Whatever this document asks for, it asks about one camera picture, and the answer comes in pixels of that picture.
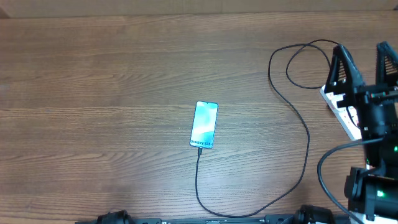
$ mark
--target white power strip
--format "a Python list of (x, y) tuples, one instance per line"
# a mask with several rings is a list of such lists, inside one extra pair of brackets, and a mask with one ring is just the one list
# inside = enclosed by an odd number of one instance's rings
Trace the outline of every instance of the white power strip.
[[(341, 95), (334, 95), (333, 93), (326, 93), (325, 94), (325, 86), (323, 86), (320, 89), (320, 93), (325, 99), (325, 101), (328, 103), (330, 109), (334, 112), (336, 115), (338, 121), (340, 121), (340, 124), (346, 131), (347, 135), (351, 140), (358, 140), (361, 139), (361, 130), (355, 124), (353, 124), (349, 118), (349, 115), (347, 113), (346, 108), (337, 108), (337, 101), (340, 101), (343, 99), (343, 94)], [(358, 117), (356, 115), (356, 109), (350, 106), (349, 112), (351, 113), (351, 116), (353, 118), (353, 121), (358, 125)]]

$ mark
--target wooden tabletop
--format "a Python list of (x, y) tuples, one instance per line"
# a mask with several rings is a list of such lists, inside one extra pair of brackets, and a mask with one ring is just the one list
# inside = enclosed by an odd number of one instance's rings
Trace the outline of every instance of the wooden tabletop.
[[(271, 89), (267, 65), (285, 45), (341, 42), (368, 83), (376, 44), (398, 50), (398, 13), (300, 12), (202, 16), (3, 19), (0, 21), (0, 223), (73, 223), (126, 209), (134, 217), (212, 217), (195, 198), (195, 103), (219, 104), (212, 150), (199, 168), (202, 202), (216, 212), (253, 212), (298, 180), (307, 135)], [(320, 43), (331, 56), (333, 44)], [(318, 90), (293, 86), (275, 55), (276, 87), (311, 132), (302, 183), (258, 214), (301, 204), (339, 212), (317, 179), (327, 150), (349, 141)], [(308, 49), (291, 64), (301, 85), (326, 82)], [(346, 205), (345, 176), (361, 148), (331, 156), (327, 186)]]

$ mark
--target smartphone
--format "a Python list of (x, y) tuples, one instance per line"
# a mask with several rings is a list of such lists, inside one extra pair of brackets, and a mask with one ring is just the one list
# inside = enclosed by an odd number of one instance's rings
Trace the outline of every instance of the smartphone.
[(210, 102), (197, 102), (190, 145), (211, 149), (213, 147), (214, 133), (216, 129), (218, 104)]

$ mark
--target green led indicator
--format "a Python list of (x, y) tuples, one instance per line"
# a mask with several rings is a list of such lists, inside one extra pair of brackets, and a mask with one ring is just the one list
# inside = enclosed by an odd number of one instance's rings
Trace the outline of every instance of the green led indicator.
[(378, 190), (378, 191), (377, 191), (377, 196), (378, 196), (378, 197), (384, 197), (384, 196), (385, 196), (385, 194), (384, 194), (384, 192), (383, 192), (383, 191), (381, 191), (381, 190)]

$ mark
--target wood grain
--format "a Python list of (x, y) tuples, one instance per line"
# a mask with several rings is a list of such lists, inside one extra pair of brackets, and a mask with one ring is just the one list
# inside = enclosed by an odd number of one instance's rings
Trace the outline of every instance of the wood grain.
[(393, 10), (396, 0), (0, 0), (11, 18)]
[[(397, 20), (394, 11), (1, 20), (0, 223), (73, 223), (121, 209), (211, 217), (196, 202), (197, 150), (188, 145), (198, 100), (220, 105), (214, 149), (200, 162), (203, 203), (235, 215), (257, 210), (297, 181), (307, 143), (267, 79), (271, 53), (333, 39), (372, 83), (376, 44), (398, 49)], [(331, 55), (333, 45), (319, 46)], [(259, 217), (305, 203), (339, 212), (316, 165), (349, 139), (318, 90), (287, 81), (293, 53), (276, 54), (271, 72), (310, 129), (307, 170)], [(317, 86), (328, 67), (308, 49), (289, 72)], [(344, 204), (350, 166), (363, 166), (360, 148), (336, 153), (323, 168)]]

